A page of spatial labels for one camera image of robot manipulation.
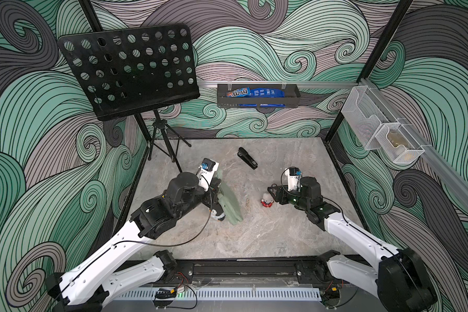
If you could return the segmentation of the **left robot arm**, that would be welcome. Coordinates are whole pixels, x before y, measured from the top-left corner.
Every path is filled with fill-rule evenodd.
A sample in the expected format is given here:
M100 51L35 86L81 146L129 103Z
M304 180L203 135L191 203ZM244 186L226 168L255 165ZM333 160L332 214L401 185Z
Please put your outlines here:
M168 245L138 265L120 267L145 246L172 229L197 206L213 208L219 180L215 171L200 168L196 174L182 172L160 195L146 200L123 227L88 259L65 273L46 279L52 311L101 311L120 295L162 277L173 276L176 260Z

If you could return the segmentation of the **green fabric bag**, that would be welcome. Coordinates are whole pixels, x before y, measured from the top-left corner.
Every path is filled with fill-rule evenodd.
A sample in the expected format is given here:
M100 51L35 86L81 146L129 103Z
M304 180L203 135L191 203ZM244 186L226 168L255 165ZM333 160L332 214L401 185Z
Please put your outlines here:
M217 201L223 210L225 219L233 226L243 221L241 206L232 189L223 181L220 181L217 191Z

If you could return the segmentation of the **penguin plush keychain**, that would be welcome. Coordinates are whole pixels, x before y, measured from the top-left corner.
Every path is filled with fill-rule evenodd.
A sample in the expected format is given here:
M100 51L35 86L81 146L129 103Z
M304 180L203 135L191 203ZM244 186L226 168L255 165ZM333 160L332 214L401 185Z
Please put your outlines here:
M226 218L225 212L217 211L215 209L211 210L211 218L217 221L223 221Z

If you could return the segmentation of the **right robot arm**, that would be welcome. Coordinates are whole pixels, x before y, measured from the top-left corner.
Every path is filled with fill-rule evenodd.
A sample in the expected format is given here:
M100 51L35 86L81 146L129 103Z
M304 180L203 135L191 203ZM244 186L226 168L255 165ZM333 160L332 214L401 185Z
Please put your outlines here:
M292 205L322 231L348 245L362 259L339 253L324 260L324 274L375 296L388 311L427 311L438 302L421 257L411 248L386 243L359 227L333 200L322 195L314 177L288 174L286 185L271 185L272 201Z

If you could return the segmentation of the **red white plush keychain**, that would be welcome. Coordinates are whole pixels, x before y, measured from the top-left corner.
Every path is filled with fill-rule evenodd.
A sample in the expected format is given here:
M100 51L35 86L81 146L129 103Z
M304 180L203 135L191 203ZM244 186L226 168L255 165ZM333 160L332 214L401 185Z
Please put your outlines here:
M263 207L272 207L273 203L274 199L269 193L266 192L262 195L261 205Z

